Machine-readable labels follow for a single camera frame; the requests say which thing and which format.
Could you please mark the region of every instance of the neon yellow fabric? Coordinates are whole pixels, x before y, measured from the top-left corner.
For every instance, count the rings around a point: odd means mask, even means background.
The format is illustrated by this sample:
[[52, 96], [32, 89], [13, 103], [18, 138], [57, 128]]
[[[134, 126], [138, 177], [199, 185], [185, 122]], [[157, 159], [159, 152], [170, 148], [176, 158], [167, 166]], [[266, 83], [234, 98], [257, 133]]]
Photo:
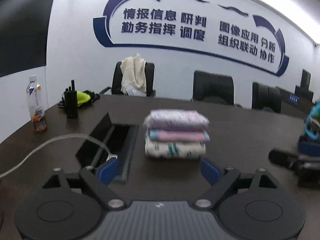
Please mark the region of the neon yellow fabric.
[[91, 100], [91, 97], [88, 94], [77, 91], [78, 107], [90, 100]]

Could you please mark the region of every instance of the white logo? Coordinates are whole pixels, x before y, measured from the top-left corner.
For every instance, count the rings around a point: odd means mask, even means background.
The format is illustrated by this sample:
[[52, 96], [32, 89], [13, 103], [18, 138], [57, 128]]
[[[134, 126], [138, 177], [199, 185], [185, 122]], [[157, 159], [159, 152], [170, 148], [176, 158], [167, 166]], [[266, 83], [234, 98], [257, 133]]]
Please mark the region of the white logo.
[[157, 208], [162, 208], [163, 206], [164, 206], [163, 203], [158, 203], [158, 204], [156, 205]]

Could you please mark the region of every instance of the dark brown table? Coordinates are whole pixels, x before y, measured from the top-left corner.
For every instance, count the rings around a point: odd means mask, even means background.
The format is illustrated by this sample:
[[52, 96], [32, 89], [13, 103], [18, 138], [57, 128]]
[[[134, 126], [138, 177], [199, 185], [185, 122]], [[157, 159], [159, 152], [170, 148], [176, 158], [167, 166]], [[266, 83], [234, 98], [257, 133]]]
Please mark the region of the dark brown table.
[[[27, 123], [0, 144], [0, 173], [19, 163], [30, 151], [46, 140], [68, 133], [89, 134], [109, 112], [114, 123], [141, 125], [151, 109], [196, 109], [210, 120], [211, 142], [207, 156], [220, 166], [232, 165], [243, 172], [267, 168], [296, 198], [306, 212], [306, 223], [299, 240], [318, 240], [320, 234], [319, 191], [297, 187], [297, 178], [289, 171], [272, 166], [268, 153], [273, 147], [297, 150], [303, 132], [303, 120], [283, 114], [164, 98], [102, 96], [91, 106], [79, 110], [77, 120], [67, 120], [57, 106], [46, 111], [48, 130], [32, 132]], [[194, 201], [209, 188], [202, 178], [199, 163], [194, 161], [154, 161], [144, 155], [145, 128], [140, 126], [126, 185], [111, 184], [110, 188], [126, 201], [189, 200]], [[18, 240], [14, 212], [23, 199], [41, 186], [52, 169], [77, 172], [75, 153], [83, 140], [72, 138], [54, 142], [30, 157], [0, 184], [0, 206], [4, 210], [1, 240]]]

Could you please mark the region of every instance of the stack of folded cloth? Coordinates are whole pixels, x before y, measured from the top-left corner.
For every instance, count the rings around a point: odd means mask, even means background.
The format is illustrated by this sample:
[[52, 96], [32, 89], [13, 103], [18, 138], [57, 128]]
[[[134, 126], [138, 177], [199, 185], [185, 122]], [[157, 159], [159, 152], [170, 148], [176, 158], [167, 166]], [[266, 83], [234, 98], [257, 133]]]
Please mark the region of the stack of folded cloth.
[[146, 155], [198, 159], [205, 156], [209, 120], [197, 111], [158, 109], [145, 118]]

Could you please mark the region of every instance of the blue gripper pad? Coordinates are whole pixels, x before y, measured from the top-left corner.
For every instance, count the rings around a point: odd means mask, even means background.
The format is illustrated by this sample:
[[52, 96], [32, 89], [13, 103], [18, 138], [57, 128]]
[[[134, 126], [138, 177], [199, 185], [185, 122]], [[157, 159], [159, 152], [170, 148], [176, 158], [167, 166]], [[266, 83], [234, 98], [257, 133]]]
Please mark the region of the blue gripper pad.
[[118, 171], [118, 163], [119, 161], [117, 158], [111, 158], [96, 169], [96, 176], [106, 186], [108, 186], [116, 176]]
[[221, 180], [221, 171], [208, 159], [202, 159], [200, 162], [200, 171], [202, 176], [207, 180], [207, 182], [213, 186], [219, 180]]

